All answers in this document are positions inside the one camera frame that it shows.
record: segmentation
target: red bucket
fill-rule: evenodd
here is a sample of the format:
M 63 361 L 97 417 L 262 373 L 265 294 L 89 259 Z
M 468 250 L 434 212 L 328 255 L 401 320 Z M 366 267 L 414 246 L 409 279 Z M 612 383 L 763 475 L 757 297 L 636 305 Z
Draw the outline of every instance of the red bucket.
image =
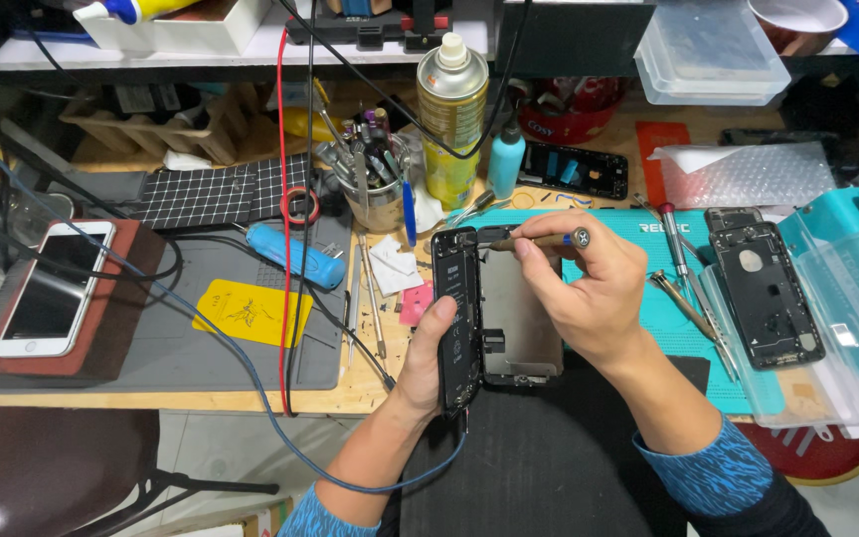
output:
M 542 87 L 557 94 L 555 80 L 545 80 Z M 557 145 L 575 145 L 598 136 L 621 104 L 624 85 L 617 79 L 590 80 L 582 83 L 575 97 L 568 99 L 568 110 L 552 104 L 530 101 L 519 111 L 519 124 L 534 137 Z

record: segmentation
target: yellow card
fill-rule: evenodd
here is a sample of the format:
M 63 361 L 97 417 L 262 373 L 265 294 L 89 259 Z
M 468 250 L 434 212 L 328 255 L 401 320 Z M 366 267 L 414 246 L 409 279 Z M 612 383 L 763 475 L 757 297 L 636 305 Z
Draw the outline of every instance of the yellow card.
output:
M 301 322 L 297 327 L 297 341 L 300 341 L 304 333 L 311 306 L 313 299 L 305 294 L 301 300 Z M 283 313 L 283 291 L 280 289 L 214 280 L 204 296 L 197 301 L 197 309 L 227 336 L 280 345 L 280 319 Z M 295 292 L 290 294 L 287 309 L 287 336 L 284 346 L 290 348 L 294 319 L 297 316 Z M 191 326 L 195 330 L 213 332 L 211 327 L 197 316 Z

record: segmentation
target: blue patterned sleeve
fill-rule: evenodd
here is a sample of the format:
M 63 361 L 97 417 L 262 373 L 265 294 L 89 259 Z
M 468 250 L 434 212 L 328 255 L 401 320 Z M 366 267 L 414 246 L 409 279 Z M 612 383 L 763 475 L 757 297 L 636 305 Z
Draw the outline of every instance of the blue patterned sleeve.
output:
M 304 500 L 287 517 L 277 535 L 278 537 L 374 537 L 379 527 L 379 524 L 373 528 L 353 526 L 330 514 L 330 511 L 317 498 L 314 485 L 310 485 Z
M 662 478 L 668 494 L 685 510 L 704 516 L 731 515 L 754 506 L 770 488 L 768 460 L 733 423 L 707 447 L 689 455 L 650 451 L 639 433 L 633 442 Z

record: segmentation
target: red wire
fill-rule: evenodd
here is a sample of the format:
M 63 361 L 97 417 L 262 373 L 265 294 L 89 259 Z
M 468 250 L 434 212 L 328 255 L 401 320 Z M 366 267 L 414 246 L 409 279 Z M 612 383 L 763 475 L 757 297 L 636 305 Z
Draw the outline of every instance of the red wire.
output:
M 283 150 L 283 88 L 280 84 L 280 66 L 283 63 L 283 47 L 287 44 L 287 29 L 280 34 L 280 48 L 277 50 L 277 123 L 280 126 L 280 181 L 283 184 L 283 195 L 280 198 L 280 214 L 283 215 L 283 243 L 286 252 L 286 265 L 283 271 L 283 324 L 280 327 L 280 355 L 277 357 L 277 372 L 280 376 L 280 403 L 283 414 L 292 417 L 287 407 L 286 382 L 283 378 L 283 347 L 287 341 L 287 307 L 290 301 L 290 207 L 287 199 L 287 159 Z

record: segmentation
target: gold spray can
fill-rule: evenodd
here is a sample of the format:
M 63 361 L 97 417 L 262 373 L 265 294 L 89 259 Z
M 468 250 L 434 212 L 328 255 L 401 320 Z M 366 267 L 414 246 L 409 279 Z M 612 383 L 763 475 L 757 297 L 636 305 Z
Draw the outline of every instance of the gold spray can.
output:
M 479 53 L 449 32 L 416 68 L 420 122 L 436 138 L 465 155 L 483 134 L 489 67 Z M 479 152 L 460 160 L 423 136 L 427 190 L 446 210 L 466 204 L 476 178 Z

